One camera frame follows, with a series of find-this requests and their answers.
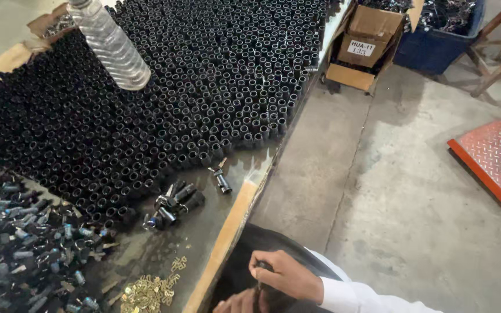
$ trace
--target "metal scraps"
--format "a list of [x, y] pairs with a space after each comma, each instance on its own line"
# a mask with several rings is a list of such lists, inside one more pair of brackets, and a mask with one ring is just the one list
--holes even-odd
[[171, 264], [171, 274], [167, 279], [156, 277], [152, 279], [150, 275], [144, 275], [135, 283], [129, 284], [125, 288], [125, 293], [121, 300], [123, 305], [121, 311], [125, 313], [160, 313], [161, 305], [170, 306], [173, 302], [173, 286], [181, 278], [176, 274], [186, 267], [186, 257], [175, 258]]

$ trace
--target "cardboard box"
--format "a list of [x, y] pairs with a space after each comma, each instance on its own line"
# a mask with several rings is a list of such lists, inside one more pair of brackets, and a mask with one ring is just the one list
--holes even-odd
[[[413, 0], [415, 7], [406, 13], [411, 19], [411, 31], [416, 28], [423, 3], [424, 0]], [[372, 68], [401, 29], [406, 14], [358, 5], [344, 35], [337, 59]]]
[[354, 68], [347, 68], [342, 65], [330, 63], [326, 71], [326, 78], [363, 90], [369, 95], [374, 95], [376, 82], [379, 76], [393, 64], [393, 57], [399, 46], [399, 39], [401, 39], [401, 32], [394, 35], [393, 40], [386, 46], [387, 49], [385, 53], [383, 53], [381, 59], [378, 60], [378, 62], [381, 63], [381, 68], [377, 74], [371, 74]]

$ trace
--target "wooden frame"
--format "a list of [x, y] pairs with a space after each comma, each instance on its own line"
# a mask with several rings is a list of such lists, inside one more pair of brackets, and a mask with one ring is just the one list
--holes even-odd
[[478, 97], [480, 96], [486, 89], [488, 89], [494, 82], [501, 79], [501, 65], [500, 67], [490, 72], [486, 63], [483, 60], [483, 57], [477, 51], [478, 45], [484, 45], [487, 39], [487, 36], [496, 29], [497, 26], [501, 24], [501, 12], [496, 15], [482, 30], [480, 30], [477, 35], [477, 39], [475, 42], [467, 49], [467, 55], [471, 58], [477, 69], [482, 74], [481, 82], [477, 86], [477, 88], [471, 92], [471, 96]]

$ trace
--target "cardboard piece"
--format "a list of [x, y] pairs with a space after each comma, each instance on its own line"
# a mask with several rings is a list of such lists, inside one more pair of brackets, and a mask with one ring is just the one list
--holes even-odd
[[35, 34], [38, 38], [46, 40], [49, 43], [56, 42], [59, 38], [63, 37], [63, 35], [65, 33], [70, 32], [71, 30], [75, 29], [75, 27], [71, 27], [71, 28], [67, 28], [65, 30], [60, 31], [51, 37], [47, 37], [47, 38], [43, 37], [45, 32], [46, 32], [46, 29], [49, 26], [55, 24], [58, 17], [62, 16], [63, 14], [68, 14], [67, 4], [68, 4], [68, 2], [64, 2], [64, 3], [60, 4], [58, 7], [53, 9], [53, 11], [51, 13], [40, 15], [34, 21], [26, 24], [26, 26], [28, 26], [28, 28], [30, 28], [30, 32]]
[[386, 50], [387, 43], [345, 34], [337, 59], [372, 68]]
[[330, 63], [326, 71], [326, 78], [329, 80], [343, 83], [344, 85], [363, 90], [370, 95], [374, 95], [376, 82], [379, 76], [393, 64], [393, 57], [399, 46], [401, 32], [398, 32], [390, 43], [387, 45], [386, 51], [382, 54], [382, 68], [378, 74], [362, 72], [353, 68], [346, 68], [335, 63]]
[[357, 6], [347, 33], [377, 41], [388, 42], [401, 25], [403, 15], [366, 6]]
[[372, 68], [386, 51], [389, 42], [400, 31], [405, 16], [411, 19], [414, 31], [424, 0], [413, 0], [414, 8], [405, 14], [358, 5], [344, 35], [337, 59]]

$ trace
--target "metal parts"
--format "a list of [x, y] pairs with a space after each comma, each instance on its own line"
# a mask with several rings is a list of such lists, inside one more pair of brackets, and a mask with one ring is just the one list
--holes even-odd
[[283, 127], [291, 120], [308, 83], [303, 67], [318, 61], [337, 7], [118, 2], [107, 10], [150, 66], [147, 86], [118, 88], [82, 34], [68, 32], [52, 50], [0, 73], [0, 168], [103, 217], [160, 193], [175, 172], [260, 148], [283, 134], [273, 117], [284, 118]]
[[[72, 205], [52, 205], [21, 179], [0, 175], [0, 311], [40, 312], [49, 303], [75, 301], [58, 291], [66, 283], [82, 291], [83, 267], [109, 252], [112, 233]], [[79, 308], [94, 311], [95, 299]]]
[[204, 205], [204, 201], [204, 195], [194, 184], [186, 185], [185, 181], [178, 180], [170, 185], [165, 194], [157, 197], [154, 204], [156, 212], [152, 217], [146, 215], [143, 227], [146, 230], [164, 230], [175, 224], [180, 215]]
[[218, 187], [222, 191], [223, 194], [230, 193], [233, 189], [229, 186], [226, 178], [223, 176], [222, 167], [226, 163], [227, 158], [223, 158], [223, 160], [219, 163], [216, 168], [208, 168], [214, 176], [218, 179]]

